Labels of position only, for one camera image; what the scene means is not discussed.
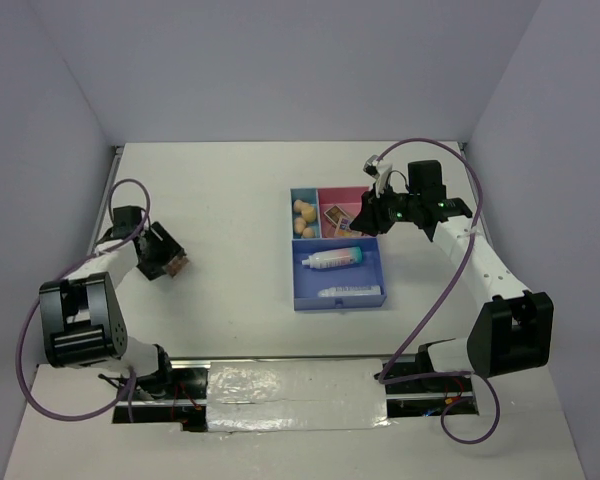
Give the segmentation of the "small peach palette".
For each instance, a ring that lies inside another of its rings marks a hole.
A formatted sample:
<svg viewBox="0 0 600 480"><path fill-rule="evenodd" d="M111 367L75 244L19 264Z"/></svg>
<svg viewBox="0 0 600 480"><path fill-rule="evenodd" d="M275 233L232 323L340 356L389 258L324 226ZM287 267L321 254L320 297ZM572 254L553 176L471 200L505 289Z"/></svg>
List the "small peach palette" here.
<svg viewBox="0 0 600 480"><path fill-rule="evenodd" d="M174 256L165 266L164 271L170 277L175 277L189 263L186 254Z"/></svg>

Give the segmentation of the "brown eyeshadow palette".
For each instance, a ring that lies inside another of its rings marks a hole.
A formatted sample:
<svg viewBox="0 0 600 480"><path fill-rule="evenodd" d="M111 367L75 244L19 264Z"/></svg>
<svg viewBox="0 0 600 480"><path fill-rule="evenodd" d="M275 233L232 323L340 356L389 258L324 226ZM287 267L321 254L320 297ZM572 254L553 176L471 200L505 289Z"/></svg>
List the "brown eyeshadow palette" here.
<svg viewBox="0 0 600 480"><path fill-rule="evenodd" d="M349 214L339 205L332 205L326 208L323 215L334 226L337 226L342 218L349 218Z"/></svg>

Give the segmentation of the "pink teal gradient bottle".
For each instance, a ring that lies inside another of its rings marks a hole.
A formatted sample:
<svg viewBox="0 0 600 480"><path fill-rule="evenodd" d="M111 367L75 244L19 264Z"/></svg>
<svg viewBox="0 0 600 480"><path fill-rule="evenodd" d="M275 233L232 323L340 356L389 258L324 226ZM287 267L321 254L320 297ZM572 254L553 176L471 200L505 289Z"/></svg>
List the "pink teal gradient bottle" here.
<svg viewBox="0 0 600 480"><path fill-rule="evenodd" d="M310 269L322 270L357 265L363 261L363 252L359 247L319 251L301 261L301 265Z"/></svg>

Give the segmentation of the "colourful eyeshadow palette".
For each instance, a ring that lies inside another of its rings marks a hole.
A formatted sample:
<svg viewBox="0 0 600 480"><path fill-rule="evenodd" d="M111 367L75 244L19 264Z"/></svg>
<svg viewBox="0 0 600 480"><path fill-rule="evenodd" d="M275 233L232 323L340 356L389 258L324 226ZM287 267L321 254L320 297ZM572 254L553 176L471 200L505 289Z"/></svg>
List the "colourful eyeshadow palette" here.
<svg viewBox="0 0 600 480"><path fill-rule="evenodd" d="M341 217L335 230L334 230L334 236L335 237L343 237L343 238L355 237L357 235L357 232L353 231L351 229L350 225L351 225L350 218Z"/></svg>

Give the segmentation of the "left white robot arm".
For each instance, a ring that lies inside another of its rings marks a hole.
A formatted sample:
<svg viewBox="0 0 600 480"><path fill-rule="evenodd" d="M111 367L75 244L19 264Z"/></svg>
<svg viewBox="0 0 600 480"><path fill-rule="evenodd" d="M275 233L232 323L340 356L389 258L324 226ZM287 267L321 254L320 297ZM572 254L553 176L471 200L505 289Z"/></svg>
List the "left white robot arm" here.
<svg viewBox="0 0 600 480"><path fill-rule="evenodd" d="M116 289L132 270L146 280L175 277L188 263L184 248L146 210L112 210L112 226L94 256L39 289L46 359L55 368L99 367L114 374L133 369L142 398L164 398L176 374L165 349L131 336Z"/></svg>

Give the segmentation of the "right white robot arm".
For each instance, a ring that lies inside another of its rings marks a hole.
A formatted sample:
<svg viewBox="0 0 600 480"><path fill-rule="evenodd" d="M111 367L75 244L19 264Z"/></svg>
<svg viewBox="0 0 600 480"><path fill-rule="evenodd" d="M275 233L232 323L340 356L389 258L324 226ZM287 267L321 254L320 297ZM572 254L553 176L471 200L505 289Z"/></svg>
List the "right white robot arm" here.
<svg viewBox="0 0 600 480"><path fill-rule="evenodd" d="M361 197L361 210L351 228L366 235L387 233L406 222L422 230L451 261L472 294L478 316L465 338L420 347L414 371L417 384L436 391L450 372L485 378L542 367L550 354L554 305L544 293L532 292L500 260L480 235L476 214L460 198L451 198L437 160L408 165L407 190L390 185L392 166L371 157L363 170L374 184Z"/></svg>

